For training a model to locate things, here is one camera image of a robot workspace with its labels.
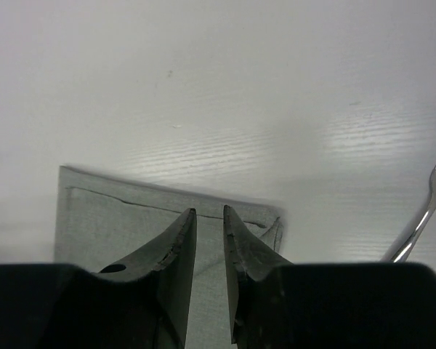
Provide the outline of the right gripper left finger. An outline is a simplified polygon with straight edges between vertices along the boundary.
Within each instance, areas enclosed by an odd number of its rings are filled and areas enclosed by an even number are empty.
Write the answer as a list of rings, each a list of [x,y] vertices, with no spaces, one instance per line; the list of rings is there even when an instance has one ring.
[[[0,348],[183,348],[197,218],[91,273],[71,264],[0,264]]]

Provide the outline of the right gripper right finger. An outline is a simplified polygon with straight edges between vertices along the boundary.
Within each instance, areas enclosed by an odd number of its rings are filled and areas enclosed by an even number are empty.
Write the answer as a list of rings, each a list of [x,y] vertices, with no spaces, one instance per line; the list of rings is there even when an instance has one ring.
[[[436,348],[436,273],[419,263],[293,264],[226,206],[238,348]]]

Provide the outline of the grey cloth napkin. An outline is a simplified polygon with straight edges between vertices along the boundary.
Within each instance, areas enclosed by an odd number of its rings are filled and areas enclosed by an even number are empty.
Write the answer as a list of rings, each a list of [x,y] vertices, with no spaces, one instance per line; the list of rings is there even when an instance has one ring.
[[[228,348],[230,312],[224,208],[280,254],[283,224],[268,206],[123,182],[69,167],[59,173],[54,257],[97,273],[163,233],[185,210],[197,218],[195,262],[183,348]]]

